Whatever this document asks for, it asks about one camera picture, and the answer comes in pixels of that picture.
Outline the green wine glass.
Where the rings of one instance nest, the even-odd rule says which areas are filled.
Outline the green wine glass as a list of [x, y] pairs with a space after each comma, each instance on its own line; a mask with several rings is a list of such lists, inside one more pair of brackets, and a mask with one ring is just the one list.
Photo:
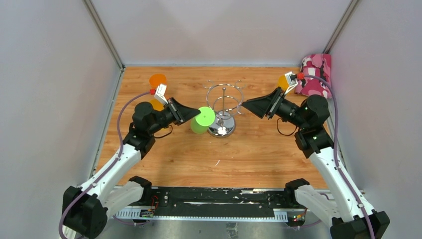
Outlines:
[[215, 112], [210, 107], [200, 107], [200, 113], [191, 120], [191, 130], [196, 134], [203, 134], [214, 123]]

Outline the yellow wine glass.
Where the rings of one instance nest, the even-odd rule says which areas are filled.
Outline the yellow wine glass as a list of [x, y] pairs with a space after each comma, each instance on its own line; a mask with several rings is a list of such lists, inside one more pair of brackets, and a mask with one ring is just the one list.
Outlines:
[[157, 99], [151, 99], [149, 102], [154, 110], [162, 111], [164, 109], [164, 105]]
[[288, 89], [289, 84], [288, 84], [288, 81], [287, 81], [285, 75], [282, 75], [278, 78], [277, 85], [278, 85], [278, 87], [280, 87], [282, 89], [283, 92], [285, 92]]

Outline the yellow wine glass front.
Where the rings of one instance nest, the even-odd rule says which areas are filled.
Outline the yellow wine glass front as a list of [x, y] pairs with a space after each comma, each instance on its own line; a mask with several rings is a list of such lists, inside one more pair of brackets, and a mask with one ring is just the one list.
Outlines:
[[164, 105], [157, 99], [151, 99], [149, 102], [154, 110], [162, 111], [164, 109]]

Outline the orange wine glass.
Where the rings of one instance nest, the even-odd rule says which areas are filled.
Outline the orange wine glass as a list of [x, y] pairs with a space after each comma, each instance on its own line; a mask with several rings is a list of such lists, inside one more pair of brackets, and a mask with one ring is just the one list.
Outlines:
[[149, 83], [152, 89], [156, 89], [160, 84], [167, 85], [167, 77], [164, 74], [157, 73], [149, 78]]

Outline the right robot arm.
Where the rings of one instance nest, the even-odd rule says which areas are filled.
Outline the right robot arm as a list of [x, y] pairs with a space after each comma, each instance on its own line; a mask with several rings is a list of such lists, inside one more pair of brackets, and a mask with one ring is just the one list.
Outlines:
[[311, 95], [300, 106], [285, 99], [277, 87], [271, 94], [246, 100], [242, 106], [259, 118], [277, 115], [298, 128], [295, 142], [305, 158], [322, 175], [333, 201], [318, 193], [304, 179], [286, 184], [287, 206], [299, 205], [311, 210], [327, 227], [333, 239], [380, 239], [390, 219], [386, 212], [376, 211], [359, 191], [338, 158], [336, 143], [323, 124], [330, 116], [326, 98]]

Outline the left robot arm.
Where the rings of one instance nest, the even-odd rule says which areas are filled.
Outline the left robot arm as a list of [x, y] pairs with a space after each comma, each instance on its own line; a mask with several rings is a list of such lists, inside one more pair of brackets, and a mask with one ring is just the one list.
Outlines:
[[115, 155], [94, 176], [79, 187], [70, 186], [63, 194], [59, 235], [65, 238], [63, 227], [88, 239], [97, 238], [109, 219], [131, 203], [146, 206], [152, 201], [151, 182], [132, 177], [124, 186], [115, 185], [151, 150], [155, 133], [181, 125], [200, 114], [170, 98], [163, 110], [155, 110], [150, 102], [140, 102], [134, 108], [128, 134], [118, 133], [120, 146]]

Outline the chrome wine glass rack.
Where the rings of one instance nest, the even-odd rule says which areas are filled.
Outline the chrome wine glass rack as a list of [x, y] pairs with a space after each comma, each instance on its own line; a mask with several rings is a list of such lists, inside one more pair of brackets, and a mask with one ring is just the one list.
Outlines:
[[[234, 84], [219, 83], [216, 84], [212, 80], [207, 80], [210, 86], [203, 85], [207, 90], [206, 103], [209, 108], [215, 113], [214, 122], [208, 127], [208, 133], [216, 138], [226, 138], [231, 136], [236, 129], [235, 116], [241, 115], [241, 106], [244, 101], [243, 88], [246, 86], [240, 85], [242, 80], [237, 80]], [[211, 101], [210, 93], [213, 90], [221, 88], [221, 96]], [[239, 93], [239, 97], [234, 97], [227, 94], [227, 90], [234, 89]]]

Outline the pink camouflage cloth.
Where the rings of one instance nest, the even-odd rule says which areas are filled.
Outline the pink camouflage cloth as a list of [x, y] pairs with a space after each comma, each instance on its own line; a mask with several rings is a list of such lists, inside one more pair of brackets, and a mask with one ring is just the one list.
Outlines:
[[[300, 72], [304, 75], [318, 76], [331, 85], [331, 67], [332, 56], [330, 54], [311, 54], [302, 59]], [[298, 82], [298, 85], [295, 87], [296, 94], [304, 96], [320, 95], [326, 99], [332, 98], [328, 87], [318, 79], [305, 77], [304, 79], [298, 80]]]

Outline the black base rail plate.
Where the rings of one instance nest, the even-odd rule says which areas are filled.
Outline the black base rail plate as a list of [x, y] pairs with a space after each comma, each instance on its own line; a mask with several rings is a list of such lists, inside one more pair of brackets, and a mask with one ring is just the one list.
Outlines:
[[302, 213], [284, 189], [153, 187], [149, 199], [137, 206], [152, 206], [157, 216], [187, 218], [273, 218], [276, 210]]

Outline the aluminium frame rail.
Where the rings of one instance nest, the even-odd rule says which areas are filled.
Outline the aluminium frame rail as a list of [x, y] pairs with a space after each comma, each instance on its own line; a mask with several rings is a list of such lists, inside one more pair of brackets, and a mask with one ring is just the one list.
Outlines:
[[149, 201], [134, 202], [116, 213], [119, 220], [218, 222], [294, 222], [310, 215], [284, 189], [152, 187]]

